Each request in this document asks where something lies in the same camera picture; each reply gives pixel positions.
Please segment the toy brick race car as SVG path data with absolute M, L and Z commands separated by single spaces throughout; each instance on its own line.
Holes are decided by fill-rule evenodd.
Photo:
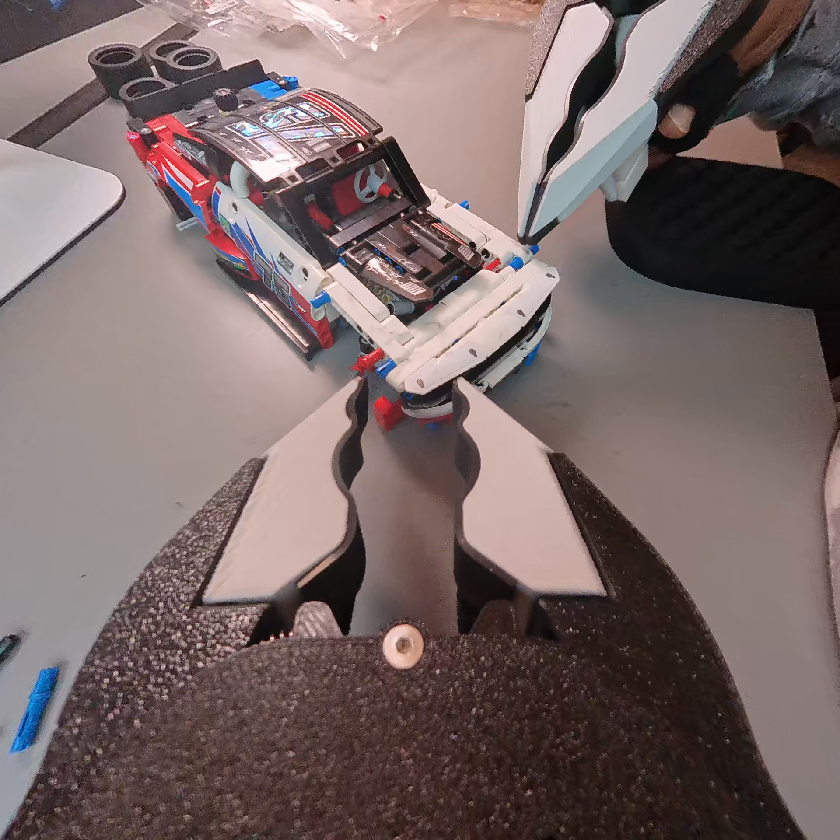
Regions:
M 559 271 L 423 185 L 355 103 L 257 59 L 172 93 L 127 122 L 155 187 L 306 359 L 352 328 L 352 370 L 395 392 L 374 402 L 384 430 L 444 421 L 458 378 L 488 392 L 533 362 Z

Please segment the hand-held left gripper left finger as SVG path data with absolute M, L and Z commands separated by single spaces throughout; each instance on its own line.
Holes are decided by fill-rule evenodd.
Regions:
M 361 534 L 351 487 L 368 416 L 368 382 L 352 377 L 266 451 L 202 604 L 294 602 L 351 556 Z

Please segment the person's right hand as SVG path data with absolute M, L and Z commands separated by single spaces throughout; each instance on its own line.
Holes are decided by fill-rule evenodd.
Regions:
M 754 64 L 750 47 L 735 45 L 691 68 L 668 95 L 657 129 L 648 142 L 652 171 L 704 140 L 719 124 L 739 115 L 739 91 Z

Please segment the person's right forearm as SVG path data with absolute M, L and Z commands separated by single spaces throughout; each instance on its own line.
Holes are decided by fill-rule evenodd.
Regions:
M 719 121 L 775 132 L 783 168 L 839 185 L 839 2 L 770 1 L 731 50 L 741 86 Z

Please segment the black ribbed cloth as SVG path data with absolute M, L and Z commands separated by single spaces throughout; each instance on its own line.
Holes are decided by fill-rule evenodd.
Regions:
M 839 190 L 794 171 L 676 156 L 605 203 L 616 256 L 688 291 L 792 308 L 839 306 Z

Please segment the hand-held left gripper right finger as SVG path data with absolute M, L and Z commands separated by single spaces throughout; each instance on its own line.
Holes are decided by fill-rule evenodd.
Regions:
M 457 545 L 531 597 L 606 596 L 552 449 L 466 380 L 453 390 L 456 466 L 465 493 Z

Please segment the blue toy connector pin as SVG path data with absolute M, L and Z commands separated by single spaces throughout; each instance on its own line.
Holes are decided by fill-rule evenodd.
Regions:
M 54 696 L 60 671 L 59 665 L 52 665 L 38 672 L 29 692 L 24 714 L 9 747 L 10 754 L 22 753 L 35 744 Z

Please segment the black mat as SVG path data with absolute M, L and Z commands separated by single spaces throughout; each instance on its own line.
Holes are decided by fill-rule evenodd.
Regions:
M 1 63 L 139 8 L 135 1 L 2 1 Z

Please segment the grey desk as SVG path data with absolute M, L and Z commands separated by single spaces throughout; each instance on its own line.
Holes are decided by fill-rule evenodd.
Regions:
M 347 97 L 427 186 L 517 230 L 529 32 L 435 7 L 342 59 L 294 28 L 203 32 Z M 306 362 L 180 231 L 106 101 L 45 144 L 115 174 L 121 206 L 2 307 L 2 829 L 72 679 L 136 576 L 246 462 L 348 378 L 352 334 Z M 664 287 L 609 245 L 596 193 L 542 241 L 560 269 L 535 362 L 492 392 L 566 453 L 668 562 L 728 661 L 809 838 L 838 838 L 838 660 L 823 477 L 836 415 L 812 314 Z M 38 672 L 35 744 L 10 754 Z

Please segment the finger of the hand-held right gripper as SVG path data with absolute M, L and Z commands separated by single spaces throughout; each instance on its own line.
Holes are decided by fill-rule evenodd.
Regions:
M 655 2 L 641 12 L 622 14 L 608 2 L 597 2 L 615 20 L 615 73 L 612 83 L 589 108 L 581 124 L 582 164 L 576 172 L 591 173 L 570 216 L 598 187 L 625 167 L 613 197 L 626 197 L 643 169 L 635 160 L 645 151 L 658 122 L 657 97 L 669 69 L 682 50 L 684 39 L 706 16 L 709 6 L 699 1 Z
M 569 9 L 524 107 L 518 238 L 538 242 L 572 210 L 592 174 L 582 164 L 583 117 L 613 81 L 615 20 L 597 2 Z

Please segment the instruction booklet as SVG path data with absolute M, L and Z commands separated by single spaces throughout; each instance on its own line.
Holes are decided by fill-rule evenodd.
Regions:
M 100 224 L 124 195 L 110 172 L 1 140 L 1 302 Z

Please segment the grey fleece clothing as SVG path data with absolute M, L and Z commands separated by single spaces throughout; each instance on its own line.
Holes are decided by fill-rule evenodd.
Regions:
M 827 544 L 828 605 L 836 658 L 839 659 L 839 426 L 828 451 L 823 479 Z

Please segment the clear plastic bag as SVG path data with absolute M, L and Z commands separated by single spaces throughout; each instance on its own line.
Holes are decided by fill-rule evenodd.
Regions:
M 269 38 L 302 28 L 342 58 L 376 52 L 410 17 L 410 2 L 141 1 L 177 23 L 239 39 Z
M 544 1 L 447 1 L 454 18 L 527 28 L 539 18 Z

